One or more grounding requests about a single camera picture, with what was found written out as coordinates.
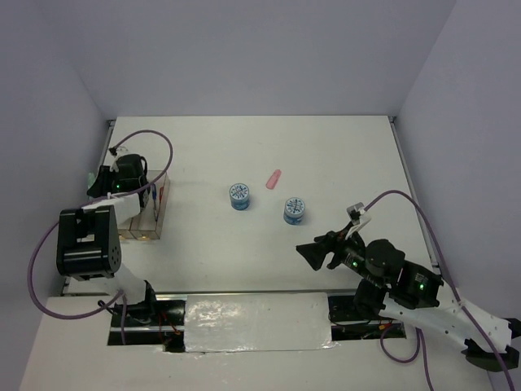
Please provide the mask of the blue pen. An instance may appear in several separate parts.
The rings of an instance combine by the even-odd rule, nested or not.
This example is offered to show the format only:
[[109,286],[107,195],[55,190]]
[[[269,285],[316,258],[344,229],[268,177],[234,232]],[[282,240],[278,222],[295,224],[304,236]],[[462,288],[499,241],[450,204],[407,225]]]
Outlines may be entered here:
[[153,201],[153,211],[154,211],[154,219],[157,222],[159,219],[159,207],[158,207],[158,196],[157,196],[157,188],[155,184],[151,186],[151,195]]

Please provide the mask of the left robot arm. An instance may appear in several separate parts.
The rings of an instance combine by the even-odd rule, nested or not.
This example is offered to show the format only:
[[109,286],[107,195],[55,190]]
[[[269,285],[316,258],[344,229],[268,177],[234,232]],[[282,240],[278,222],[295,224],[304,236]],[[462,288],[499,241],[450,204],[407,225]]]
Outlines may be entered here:
[[118,156],[112,165],[100,166],[87,190],[94,203],[59,215],[56,255],[60,275],[92,280],[109,294],[122,291],[113,312],[142,325],[157,320],[160,306],[150,283],[124,266],[118,225],[147,205],[147,184],[147,161],[139,154]]

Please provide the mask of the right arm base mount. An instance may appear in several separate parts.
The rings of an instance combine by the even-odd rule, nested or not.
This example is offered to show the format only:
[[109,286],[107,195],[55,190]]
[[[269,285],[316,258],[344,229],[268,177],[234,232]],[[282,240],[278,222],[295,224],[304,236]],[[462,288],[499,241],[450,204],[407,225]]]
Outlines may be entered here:
[[327,292],[328,319],[334,342],[405,338],[401,322],[379,314],[385,290],[361,280],[356,289]]

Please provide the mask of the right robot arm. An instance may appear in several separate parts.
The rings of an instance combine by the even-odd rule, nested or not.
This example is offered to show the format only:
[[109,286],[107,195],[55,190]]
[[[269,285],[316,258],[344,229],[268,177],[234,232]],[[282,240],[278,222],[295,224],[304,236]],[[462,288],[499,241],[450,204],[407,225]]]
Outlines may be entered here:
[[365,244],[356,232],[330,231],[296,251],[314,270],[331,254],[327,268],[344,265],[361,277],[353,301],[360,317],[393,318],[446,337],[485,371],[518,367],[520,353],[511,344],[520,335],[518,319],[497,317],[460,297],[440,275],[406,260],[389,240]]

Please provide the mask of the blue jar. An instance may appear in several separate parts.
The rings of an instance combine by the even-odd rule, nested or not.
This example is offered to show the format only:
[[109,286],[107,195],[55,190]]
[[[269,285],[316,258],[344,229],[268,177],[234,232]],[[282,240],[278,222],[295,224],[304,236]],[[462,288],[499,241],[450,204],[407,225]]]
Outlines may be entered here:
[[250,204],[249,187],[244,183],[233,184],[229,189],[229,198],[233,209],[238,211],[247,209]]
[[290,225],[301,224],[305,213],[305,202],[299,197],[286,200],[283,210],[283,219]]

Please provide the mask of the green eraser case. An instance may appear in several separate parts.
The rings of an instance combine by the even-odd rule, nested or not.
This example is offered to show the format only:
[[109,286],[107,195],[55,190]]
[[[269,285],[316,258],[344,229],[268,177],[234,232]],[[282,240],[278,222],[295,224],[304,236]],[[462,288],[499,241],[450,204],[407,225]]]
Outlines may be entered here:
[[91,188],[94,184],[96,176],[94,173],[88,173],[87,175],[87,188]]

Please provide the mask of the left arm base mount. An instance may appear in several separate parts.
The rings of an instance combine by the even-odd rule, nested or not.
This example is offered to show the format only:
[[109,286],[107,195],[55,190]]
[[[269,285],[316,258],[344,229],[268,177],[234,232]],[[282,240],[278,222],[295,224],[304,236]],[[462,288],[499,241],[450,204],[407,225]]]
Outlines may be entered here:
[[109,346],[155,346],[163,352],[180,354],[185,346],[185,297],[159,296],[150,306],[114,305],[107,344]]

